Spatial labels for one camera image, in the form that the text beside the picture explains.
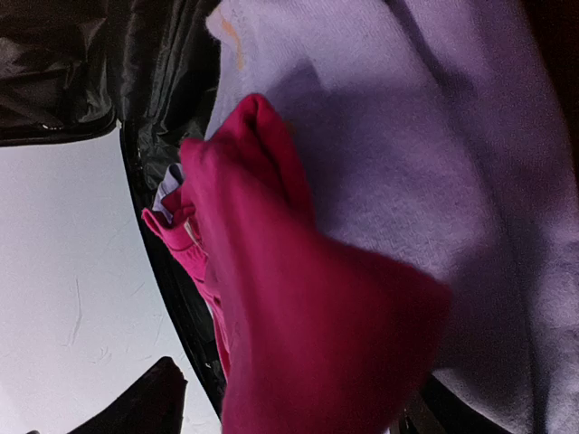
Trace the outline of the black ribbed hard-shell suitcase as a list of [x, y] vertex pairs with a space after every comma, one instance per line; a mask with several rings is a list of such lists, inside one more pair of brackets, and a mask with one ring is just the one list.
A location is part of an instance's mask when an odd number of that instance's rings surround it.
[[[192, 370], [219, 432], [226, 378], [209, 306], [147, 227], [187, 139], [206, 136], [220, 76], [207, 16], [222, 1], [1, 4], [1, 395], [81, 424], [151, 365]], [[565, 57], [542, 53], [578, 117]]]

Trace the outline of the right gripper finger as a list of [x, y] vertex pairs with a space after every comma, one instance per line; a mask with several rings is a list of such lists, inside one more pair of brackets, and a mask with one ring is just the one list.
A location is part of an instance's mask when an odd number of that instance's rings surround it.
[[169, 356], [159, 358], [110, 404], [71, 433], [179, 433], [187, 380]]

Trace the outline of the purple cloth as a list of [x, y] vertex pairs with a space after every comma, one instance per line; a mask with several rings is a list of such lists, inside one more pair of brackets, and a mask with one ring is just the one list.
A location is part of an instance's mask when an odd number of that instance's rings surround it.
[[386, 431], [578, 430], [578, 117], [521, 1], [222, 1], [209, 140], [248, 96], [281, 117], [317, 229], [435, 279], [451, 306]]

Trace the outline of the red cloth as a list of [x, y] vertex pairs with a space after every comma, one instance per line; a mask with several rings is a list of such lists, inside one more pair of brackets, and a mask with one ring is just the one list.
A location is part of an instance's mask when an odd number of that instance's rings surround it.
[[284, 122], [260, 95], [180, 149], [148, 228], [214, 315], [226, 433], [382, 433], [430, 371], [451, 292], [316, 227]]

